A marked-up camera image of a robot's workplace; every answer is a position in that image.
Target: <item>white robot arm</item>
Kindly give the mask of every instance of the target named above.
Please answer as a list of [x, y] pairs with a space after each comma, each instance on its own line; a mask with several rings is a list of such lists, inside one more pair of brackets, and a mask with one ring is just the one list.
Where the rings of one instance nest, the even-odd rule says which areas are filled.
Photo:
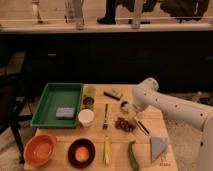
[[143, 111], [148, 105], [169, 117], [181, 119], [203, 132], [197, 171], [213, 170], [213, 107], [158, 93], [155, 79], [147, 78], [133, 88], [133, 108]]

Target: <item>red bowl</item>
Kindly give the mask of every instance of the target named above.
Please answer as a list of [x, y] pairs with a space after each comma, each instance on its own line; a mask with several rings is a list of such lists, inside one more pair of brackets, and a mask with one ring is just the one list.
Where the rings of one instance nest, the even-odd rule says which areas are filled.
[[24, 159], [31, 166], [40, 167], [53, 157], [55, 147], [55, 136], [51, 134], [36, 135], [26, 144], [24, 149]]

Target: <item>metal utensil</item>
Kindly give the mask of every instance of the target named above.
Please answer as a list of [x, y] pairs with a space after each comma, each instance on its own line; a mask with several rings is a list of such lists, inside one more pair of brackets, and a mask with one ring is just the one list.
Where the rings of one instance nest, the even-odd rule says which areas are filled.
[[105, 104], [105, 116], [104, 116], [104, 123], [103, 123], [103, 129], [108, 128], [108, 123], [107, 123], [107, 112], [108, 112], [108, 104]]

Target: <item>brown nuts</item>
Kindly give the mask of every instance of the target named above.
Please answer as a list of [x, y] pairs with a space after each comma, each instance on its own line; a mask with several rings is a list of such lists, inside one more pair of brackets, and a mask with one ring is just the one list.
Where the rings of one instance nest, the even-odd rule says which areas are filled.
[[115, 121], [115, 128], [122, 129], [125, 132], [132, 132], [136, 126], [129, 122], [127, 119], [118, 117]]

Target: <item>small bottle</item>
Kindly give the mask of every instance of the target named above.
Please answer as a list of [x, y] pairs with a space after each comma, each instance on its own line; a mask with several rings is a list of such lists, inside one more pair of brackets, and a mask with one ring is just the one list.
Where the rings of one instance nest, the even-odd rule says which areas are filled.
[[93, 110], [94, 102], [95, 102], [95, 92], [96, 89], [94, 86], [88, 86], [84, 90], [83, 94], [83, 104], [85, 109]]

